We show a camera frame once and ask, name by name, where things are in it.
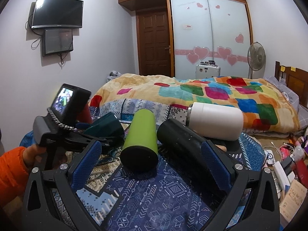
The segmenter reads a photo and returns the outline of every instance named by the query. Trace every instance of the orange sleeve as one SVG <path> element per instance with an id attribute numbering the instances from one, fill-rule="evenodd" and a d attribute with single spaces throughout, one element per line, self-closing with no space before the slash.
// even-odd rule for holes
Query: orange sleeve
<path id="1" fill-rule="evenodd" d="M 29 178 L 23 161 L 25 147 L 17 147 L 0 157 L 0 205 L 4 207 L 24 193 Z"/>

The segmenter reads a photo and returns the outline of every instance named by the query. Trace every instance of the frosted glass door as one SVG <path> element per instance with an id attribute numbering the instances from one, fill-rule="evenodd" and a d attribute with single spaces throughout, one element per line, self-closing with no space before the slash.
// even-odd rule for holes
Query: frosted glass door
<path id="1" fill-rule="evenodd" d="M 208 0 L 214 38 L 214 61 L 221 76 L 247 78 L 247 51 L 250 46 L 249 24 L 243 3 Z"/>
<path id="2" fill-rule="evenodd" d="M 175 77 L 195 79 L 196 65 L 213 59 L 208 0 L 171 0 Z"/>

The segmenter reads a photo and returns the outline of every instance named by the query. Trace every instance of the electric fan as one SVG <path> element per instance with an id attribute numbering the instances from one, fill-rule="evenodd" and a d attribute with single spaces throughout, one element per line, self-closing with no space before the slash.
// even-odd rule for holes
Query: electric fan
<path id="1" fill-rule="evenodd" d="M 266 62 L 266 55 L 263 46 L 254 42 L 248 49 L 248 64 L 249 64 L 249 79 L 252 79 L 253 71 L 258 71 L 263 68 Z"/>

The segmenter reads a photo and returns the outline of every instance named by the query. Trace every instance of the green bottle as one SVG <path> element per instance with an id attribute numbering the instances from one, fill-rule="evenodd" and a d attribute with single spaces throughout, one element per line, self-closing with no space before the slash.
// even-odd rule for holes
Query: green bottle
<path id="1" fill-rule="evenodd" d="M 148 109 L 134 115 L 120 160 L 132 172 L 148 172 L 158 164 L 155 116 Z"/>

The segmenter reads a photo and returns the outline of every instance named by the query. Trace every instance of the white suitcase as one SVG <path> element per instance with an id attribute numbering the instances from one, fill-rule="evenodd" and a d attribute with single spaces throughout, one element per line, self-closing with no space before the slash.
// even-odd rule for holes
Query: white suitcase
<path id="1" fill-rule="evenodd" d="M 196 79 L 205 79 L 220 76 L 220 67 L 210 65 L 196 65 Z"/>

